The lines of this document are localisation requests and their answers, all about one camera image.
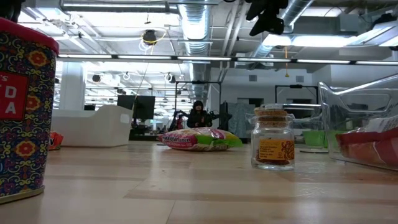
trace glass container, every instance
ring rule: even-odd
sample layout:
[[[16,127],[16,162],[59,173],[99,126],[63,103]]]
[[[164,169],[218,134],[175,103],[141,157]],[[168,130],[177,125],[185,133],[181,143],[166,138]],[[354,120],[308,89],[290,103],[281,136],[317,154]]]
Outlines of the glass container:
[[[398,170],[398,75],[336,90],[319,83],[331,158]]]
[[[255,110],[255,128],[251,134],[251,164],[267,170],[294,168],[294,132],[292,117],[284,110]]]

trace green container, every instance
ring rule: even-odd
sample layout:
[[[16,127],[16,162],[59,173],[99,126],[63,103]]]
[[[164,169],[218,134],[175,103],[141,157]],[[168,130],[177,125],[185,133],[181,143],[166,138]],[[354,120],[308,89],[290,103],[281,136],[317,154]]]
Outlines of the green container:
[[[328,147],[325,131],[303,131],[303,135],[307,146]]]

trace black frame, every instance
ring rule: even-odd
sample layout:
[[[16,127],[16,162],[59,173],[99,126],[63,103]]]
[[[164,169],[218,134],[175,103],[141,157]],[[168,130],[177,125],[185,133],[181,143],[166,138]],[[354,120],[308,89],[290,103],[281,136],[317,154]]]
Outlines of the black frame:
[[[205,85],[205,84],[218,84],[220,87],[220,93],[218,95],[219,103],[218,103],[218,111],[220,111],[220,105],[221,105],[221,82],[206,82],[206,81],[176,81],[175,82],[175,98],[174,98],[174,111],[177,111],[177,92],[178,92],[178,84],[179,83],[191,83],[191,84],[196,84],[196,85]]]
[[[275,85],[275,103],[278,103],[278,87],[289,88],[314,88],[317,91],[317,104],[319,104],[319,91],[318,86],[303,86],[303,85]]]

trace wooden table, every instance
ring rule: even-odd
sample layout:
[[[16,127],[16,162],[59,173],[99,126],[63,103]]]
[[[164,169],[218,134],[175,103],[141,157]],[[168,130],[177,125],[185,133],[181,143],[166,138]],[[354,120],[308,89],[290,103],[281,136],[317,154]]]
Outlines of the wooden table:
[[[45,192],[0,205],[0,223],[398,223],[398,174],[297,153],[252,169],[249,146],[184,152],[155,142],[49,152]]]

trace ceiling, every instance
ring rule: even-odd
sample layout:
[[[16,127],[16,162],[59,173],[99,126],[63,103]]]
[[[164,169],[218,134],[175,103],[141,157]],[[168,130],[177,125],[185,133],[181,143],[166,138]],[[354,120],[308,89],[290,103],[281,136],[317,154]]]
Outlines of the ceiling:
[[[61,2],[75,2],[77,0],[65,0]],[[116,1],[82,1],[79,2],[116,2]],[[228,32],[228,22],[235,3],[223,1],[212,1],[219,4],[211,7],[210,17],[210,55],[224,55],[222,52],[223,43]],[[295,23],[293,34],[316,34],[316,35],[341,35],[341,29],[336,29],[336,24],[345,23],[343,16],[356,15],[358,32],[364,32],[369,26],[368,15],[382,12],[383,9],[395,7],[398,1],[395,0],[375,0],[375,1],[339,1],[339,0],[315,0],[312,5],[302,14]],[[56,39],[60,44],[61,54],[152,54],[152,55],[185,55],[184,35],[181,28],[181,18],[178,14],[162,13],[132,13],[132,12],[109,12],[109,8],[102,8],[96,12],[68,11],[62,12],[60,8],[54,10],[52,6],[25,8],[19,18],[19,23],[23,26],[33,28],[39,32],[49,35]],[[238,26],[238,17],[241,12],[236,14],[234,27]],[[249,32],[253,27],[253,21],[243,20],[238,30],[237,41],[233,44],[232,35],[228,41],[228,48],[231,47],[231,54],[249,55],[255,50],[265,38],[265,35],[251,37]],[[149,48],[142,44],[141,35],[145,30],[153,29],[156,31],[158,41]],[[391,56],[388,47],[367,46],[367,47],[302,47],[288,46],[274,47],[271,51],[273,57],[289,58],[317,58],[317,59],[361,59],[361,60],[383,60]],[[187,63],[123,63],[123,62],[86,62],[88,71],[87,87],[91,86],[120,86],[122,87],[141,87],[140,95],[157,95],[159,98],[172,96],[174,91],[151,91],[148,88],[174,88],[175,85],[165,81],[165,75],[173,75],[177,80],[190,81],[190,71]],[[211,64],[211,79],[216,80],[219,75],[219,64]],[[319,65],[292,65],[290,69],[303,69],[300,73],[312,73],[319,69]],[[285,69],[283,63],[266,67],[265,70],[257,73],[270,73],[266,70],[278,72]],[[225,83],[234,83],[239,80],[239,76],[245,73],[245,69],[234,68],[231,65],[230,71],[225,78]],[[62,81],[62,63],[58,63],[57,78]],[[101,82],[93,82],[93,75],[107,75]],[[193,87],[186,85],[187,90],[182,91],[181,98],[192,98]],[[206,88],[197,88],[195,91],[203,90],[200,95],[206,97]],[[94,88],[86,92],[86,99],[90,103],[109,103],[113,102],[114,97],[100,98],[99,96],[117,96],[116,90],[105,90]]]

